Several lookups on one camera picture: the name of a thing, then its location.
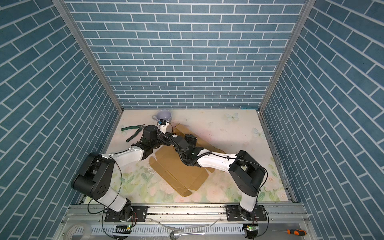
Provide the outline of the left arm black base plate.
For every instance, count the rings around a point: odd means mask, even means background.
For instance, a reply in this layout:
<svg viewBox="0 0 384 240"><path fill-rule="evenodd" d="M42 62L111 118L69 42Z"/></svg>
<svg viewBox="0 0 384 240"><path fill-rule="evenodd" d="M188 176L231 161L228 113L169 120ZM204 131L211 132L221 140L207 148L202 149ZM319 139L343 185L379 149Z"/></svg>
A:
<svg viewBox="0 0 384 240"><path fill-rule="evenodd" d="M145 222L148 213L147 206L125 206L120 212L111 209L104 210L107 223L137 223Z"/></svg>

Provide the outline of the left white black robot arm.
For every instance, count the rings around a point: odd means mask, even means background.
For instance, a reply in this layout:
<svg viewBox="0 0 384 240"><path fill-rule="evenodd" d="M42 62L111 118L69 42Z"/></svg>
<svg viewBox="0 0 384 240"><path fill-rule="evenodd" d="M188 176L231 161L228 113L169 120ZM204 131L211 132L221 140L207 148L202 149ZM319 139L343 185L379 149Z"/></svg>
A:
<svg viewBox="0 0 384 240"><path fill-rule="evenodd" d="M71 187L104 205L107 209L127 219L132 212L131 202L111 187L114 168L122 171L128 164L142 161L162 145L158 133L166 133L167 127L149 125L144 127L143 135L128 150L115 154L89 154L77 174Z"/></svg>

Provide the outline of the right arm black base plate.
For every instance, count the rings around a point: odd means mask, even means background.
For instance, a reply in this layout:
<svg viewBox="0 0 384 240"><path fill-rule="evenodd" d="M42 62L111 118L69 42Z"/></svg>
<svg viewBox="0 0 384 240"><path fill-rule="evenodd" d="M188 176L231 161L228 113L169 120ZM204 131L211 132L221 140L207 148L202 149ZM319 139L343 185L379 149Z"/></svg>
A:
<svg viewBox="0 0 384 240"><path fill-rule="evenodd" d="M267 212L263 205L255 205L254 210L247 212L240 205L226 205L225 206L227 221L266 221L268 219Z"/></svg>

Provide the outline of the brown cardboard box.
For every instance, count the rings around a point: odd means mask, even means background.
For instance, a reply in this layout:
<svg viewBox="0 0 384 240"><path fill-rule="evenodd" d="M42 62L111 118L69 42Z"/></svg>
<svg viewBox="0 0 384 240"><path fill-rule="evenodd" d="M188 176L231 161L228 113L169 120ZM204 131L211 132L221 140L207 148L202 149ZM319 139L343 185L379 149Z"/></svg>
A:
<svg viewBox="0 0 384 240"><path fill-rule="evenodd" d="M214 168L190 167L182 163L173 146L160 147L149 159L150 166L181 197L188 197L197 191Z"/></svg>

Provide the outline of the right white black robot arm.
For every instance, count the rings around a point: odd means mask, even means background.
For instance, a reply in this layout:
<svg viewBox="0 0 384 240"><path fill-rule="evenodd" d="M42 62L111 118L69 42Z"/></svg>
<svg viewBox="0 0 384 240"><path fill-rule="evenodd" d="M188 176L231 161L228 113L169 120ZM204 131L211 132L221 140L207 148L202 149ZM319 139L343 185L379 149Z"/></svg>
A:
<svg viewBox="0 0 384 240"><path fill-rule="evenodd" d="M267 170L246 151L241 150L237 154L213 152L197 147L196 139L193 135L168 136L170 144L175 147L183 164L190 167L212 168L230 174L242 192L241 209L251 213L257 204Z"/></svg>

